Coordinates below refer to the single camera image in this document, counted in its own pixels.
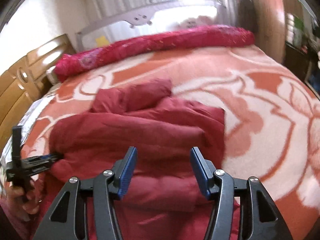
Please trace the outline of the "person's left hand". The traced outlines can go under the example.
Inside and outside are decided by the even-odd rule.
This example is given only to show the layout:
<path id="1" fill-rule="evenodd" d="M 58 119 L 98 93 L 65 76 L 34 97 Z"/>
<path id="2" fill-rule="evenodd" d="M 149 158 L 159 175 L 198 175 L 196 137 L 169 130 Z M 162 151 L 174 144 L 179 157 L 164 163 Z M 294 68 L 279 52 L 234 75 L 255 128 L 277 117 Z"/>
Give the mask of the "person's left hand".
<path id="1" fill-rule="evenodd" d="M 28 222 L 39 211 L 39 191 L 35 187 L 35 181 L 30 180 L 31 190 L 25 192 L 22 187 L 7 186 L 5 203 L 12 215 Z"/>

